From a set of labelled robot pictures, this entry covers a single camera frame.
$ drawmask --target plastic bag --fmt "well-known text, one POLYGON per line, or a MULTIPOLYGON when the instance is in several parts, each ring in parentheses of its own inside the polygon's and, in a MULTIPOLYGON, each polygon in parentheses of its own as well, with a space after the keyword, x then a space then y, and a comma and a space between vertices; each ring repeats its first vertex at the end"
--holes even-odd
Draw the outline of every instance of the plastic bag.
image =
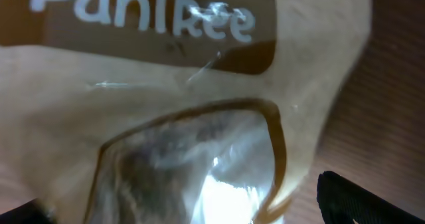
POLYGON ((271 223, 308 172, 369 10, 0 0, 2 152, 59 223, 271 223))

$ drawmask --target plastic wrapper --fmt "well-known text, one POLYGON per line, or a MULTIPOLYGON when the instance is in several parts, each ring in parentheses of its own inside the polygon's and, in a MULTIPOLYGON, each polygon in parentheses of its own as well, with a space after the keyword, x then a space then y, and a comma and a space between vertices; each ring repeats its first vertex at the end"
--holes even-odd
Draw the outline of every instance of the plastic wrapper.
POLYGON ((369 0, 0 0, 0 148, 59 223, 281 223, 369 0))

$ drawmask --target food package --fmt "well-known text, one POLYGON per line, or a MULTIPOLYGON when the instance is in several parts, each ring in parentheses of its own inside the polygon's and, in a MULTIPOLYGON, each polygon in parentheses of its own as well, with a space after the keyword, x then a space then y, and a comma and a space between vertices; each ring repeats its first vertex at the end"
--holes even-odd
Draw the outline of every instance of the food package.
POLYGON ((263 224, 308 173, 370 0, 0 0, 0 15, 1 161, 58 223, 263 224))

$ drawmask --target snack bag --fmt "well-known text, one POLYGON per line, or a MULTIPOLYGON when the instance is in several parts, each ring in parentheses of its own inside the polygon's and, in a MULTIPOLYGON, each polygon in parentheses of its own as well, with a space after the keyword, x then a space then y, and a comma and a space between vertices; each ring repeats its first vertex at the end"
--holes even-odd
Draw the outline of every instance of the snack bag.
POLYGON ((58 223, 271 223, 369 0, 0 0, 0 148, 58 223))

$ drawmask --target bag contents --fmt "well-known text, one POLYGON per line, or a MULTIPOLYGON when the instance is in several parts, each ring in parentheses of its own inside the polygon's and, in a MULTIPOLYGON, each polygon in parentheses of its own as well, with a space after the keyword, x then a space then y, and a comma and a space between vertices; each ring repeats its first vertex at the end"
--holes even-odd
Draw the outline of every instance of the bag contents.
POLYGON ((0 0, 0 15, 0 150, 59 224, 266 224, 308 173, 370 4, 0 0))

